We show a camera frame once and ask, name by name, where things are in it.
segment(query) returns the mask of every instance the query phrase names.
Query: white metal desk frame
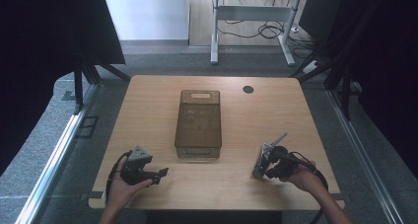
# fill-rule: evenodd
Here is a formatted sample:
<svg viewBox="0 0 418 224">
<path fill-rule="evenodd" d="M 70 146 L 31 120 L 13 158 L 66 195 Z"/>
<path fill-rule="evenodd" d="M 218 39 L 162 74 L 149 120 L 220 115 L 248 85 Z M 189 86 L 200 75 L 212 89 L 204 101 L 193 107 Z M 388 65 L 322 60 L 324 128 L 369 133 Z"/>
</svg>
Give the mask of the white metal desk frame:
<svg viewBox="0 0 418 224">
<path fill-rule="evenodd" d="M 299 2 L 295 0 L 292 7 L 258 7 L 258 6 L 219 6 L 219 0 L 214 0 L 213 6 L 213 32 L 210 51 L 211 64 L 218 63 L 218 21 L 270 21 L 285 22 L 285 32 L 279 36 L 280 46 L 285 54 L 287 64 L 295 66 L 295 60 L 287 45 L 290 29 L 298 12 Z"/>
</svg>

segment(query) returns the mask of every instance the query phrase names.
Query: gray carpet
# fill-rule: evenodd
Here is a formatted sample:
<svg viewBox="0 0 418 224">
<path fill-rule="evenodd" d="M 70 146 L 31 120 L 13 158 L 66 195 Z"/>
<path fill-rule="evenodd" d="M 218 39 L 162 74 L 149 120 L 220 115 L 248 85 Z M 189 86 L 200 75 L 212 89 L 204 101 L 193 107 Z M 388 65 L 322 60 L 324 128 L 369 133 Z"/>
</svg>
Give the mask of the gray carpet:
<svg viewBox="0 0 418 224">
<path fill-rule="evenodd" d="M 116 65 L 116 67 L 129 75 L 287 77 L 294 70 L 284 64 L 284 57 L 280 54 L 260 53 L 256 50 L 254 53 L 220 54 L 219 64 L 216 66 L 210 64 L 208 53 L 128 54 L 125 58 L 126 65 Z M 103 77 L 102 83 L 94 94 L 94 102 L 87 112 L 89 118 L 86 119 L 86 123 L 96 121 L 96 127 L 94 130 L 90 127 L 78 130 L 79 136 L 71 144 L 52 188 L 36 216 L 35 223 L 97 223 L 100 219 L 102 211 L 90 208 L 87 200 L 128 86 L 126 82 L 102 69 L 100 73 Z M 323 89 L 321 82 L 325 76 L 326 74 L 319 75 L 302 86 L 319 136 L 344 196 L 345 211 L 355 223 L 387 223 L 381 205 Z M 67 81 L 62 81 L 58 82 L 57 86 L 61 83 L 64 85 L 65 82 L 68 84 Z M 72 90 L 71 84 L 66 87 L 67 90 Z M 62 94 L 67 90 L 58 91 L 54 100 L 62 102 Z M 57 108 L 45 114 L 53 116 L 57 114 L 55 111 L 62 111 L 63 114 L 71 113 L 72 104 L 73 102 L 66 104 L 65 107 L 57 105 Z M 355 96 L 351 100 L 350 113 L 368 154 L 400 207 L 405 223 L 417 223 L 416 179 L 363 113 Z M 57 130 L 61 129 L 62 124 L 51 125 L 51 120 L 65 121 L 54 117 L 47 119 L 45 127 L 48 129 L 53 127 Z M 45 127 L 40 128 L 41 139 L 48 137 L 45 135 L 47 133 Z M 46 143 L 42 141 L 28 145 L 29 149 L 42 147 L 42 143 Z M 24 167 L 20 167 L 21 163 L 16 163 L 2 176 L 0 180 L 2 223 L 13 223 L 16 220 L 35 184 L 39 169 L 43 168 L 48 158 L 47 151 L 50 149 L 39 151 L 39 156 L 36 156 L 39 159 L 31 159 L 30 164 Z M 147 213 L 143 211 L 125 210 L 120 217 L 120 223 L 145 223 L 146 215 Z M 312 211 L 285 211 L 283 223 L 309 223 L 314 215 L 315 212 Z M 325 223 L 323 217 L 319 223 Z"/>
</svg>

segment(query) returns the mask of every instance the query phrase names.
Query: person's left hand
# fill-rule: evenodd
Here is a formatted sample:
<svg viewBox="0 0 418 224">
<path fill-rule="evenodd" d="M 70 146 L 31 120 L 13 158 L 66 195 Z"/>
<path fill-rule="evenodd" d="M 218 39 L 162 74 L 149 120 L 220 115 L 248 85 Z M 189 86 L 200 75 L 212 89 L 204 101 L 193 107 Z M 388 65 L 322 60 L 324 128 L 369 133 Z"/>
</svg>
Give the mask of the person's left hand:
<svg viewBox="0 0 418 224">
<path fill-rule="evenodd" d="M 129 184 L 127 184 L 120 177 L 120 171 L 122 170 L 122 167 L 125 164 L 126 160 L 127 158 L 124 157 L 117 165 L 117 169 L 114 173 L 110 186 L 110 191 L 107 197 L 106 207 L 111 206 L 115 210 L 121 210 L 124 206 L 126 206 L 129 203 L 130 199 L 137 191 L 141 190 L 144 187 L 148 187 L 153 183 L 153 181 L 150 179 L 138 183 L 134 186 L 130 186 Z"/>
</svg>

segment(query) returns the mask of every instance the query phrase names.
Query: human arm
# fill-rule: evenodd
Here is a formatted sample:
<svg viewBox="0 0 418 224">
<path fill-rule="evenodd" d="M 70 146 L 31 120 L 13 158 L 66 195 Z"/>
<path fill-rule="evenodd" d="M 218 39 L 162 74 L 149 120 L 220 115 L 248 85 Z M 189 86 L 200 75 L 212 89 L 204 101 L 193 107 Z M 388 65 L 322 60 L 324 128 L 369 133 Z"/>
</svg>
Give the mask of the human arm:
<svg viewBox="0 0 418 224">
<path fill-rule="evenodd" d="M 127 184 L 120 177 L 120 171 L 122 170 L 123 164 L 126 162 L 126 159 L 127 158 L 124 157 L 117 165 L 116 172 L 114 173 L 111 182 L 110 191 L 107 195 L 107 204 L 104 208 L 100 224 L 115 223 L 123 207 L 125 207 L 129 203 L 132 196 L 137 191 L 141 190 L 144 187 L 148 187 L 153 183 L 153 181 L 150 179 L 134 186 L 130 186 L 129 184 Z"/>
<path fill-rule="evenodd" d="M 352 223 L 338 203 L 332 198 L 328 190 L 323 186 L 320 178 L 307 167 L 299 165 L 292 176 L 282 178 L 280 181 L 290 182 L 300 190 L 310 193 L 319 203 L 328 223 Z"/>
</svg>

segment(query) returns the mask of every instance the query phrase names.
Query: hand-mounted device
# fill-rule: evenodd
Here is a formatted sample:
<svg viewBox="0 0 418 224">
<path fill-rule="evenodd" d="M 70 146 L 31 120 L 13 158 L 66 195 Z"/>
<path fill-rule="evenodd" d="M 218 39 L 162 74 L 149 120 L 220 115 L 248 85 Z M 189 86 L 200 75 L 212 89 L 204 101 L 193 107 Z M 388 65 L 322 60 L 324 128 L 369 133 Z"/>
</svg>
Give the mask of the hand-mounted device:
<svg viewBox="0 0 418 224">
<path fill-rule="evenodd" d="M 117 171 L 117 165 L 123 157 L 128 157 L 125 164 L 122 167 L 121 171 Z M 149 179 L 153 180 L 153 185 L 158 185 L 160 179 L 167 175 L 169 168 L 161 169 L 159 172 L 145 172 L 144 167 L 146 164 L 151 163 L 153 156 L 148 154 L 140 146 L 136 146 L 135 149 L 129 152 L 126 152 L 120 156 L 117 162 L 114 164 L 111 169 L 110 174 L 108 175 L 107 184 L 106 184 L 106 201 L 107 195 L 110 191 L 111 182 L 115 172 L 120 172 L 120 177 L 129 185 L 133 186 L 138 183 L 147 181 Z"/>
<path fill-rule="evenodd" d="M 260 180 L 263 179 L 264 175 L 269 179 L 288 178 L 295 173 L 299 165 L 303 165 L 309 168 L 315 175 L 317 175 L 325 188 L 328 189 L 328 183 L 326 182 L 325 177 L 314 166 L 314 164 L 309 162 L 308 159 L 306 159 L 302 154 L 298 152 L 288 152 L 285 147 L 278 146 L 279 142 L 285 138 L 286 135 L 287 133 L 284 133 L 271 144 L 262 144 L 260 153 L 254 166 L 254 170 L 252 171 L 252 175 Z M 298 154 L 304 158 L 305 161 L 296 157 L 295 154 Z M 267 170 L 270 164 L 276 165 L 273 168 Z M 311 223 L 316 223 L 321 214 L 322 210 L 320 209 Z"/>
</svg>

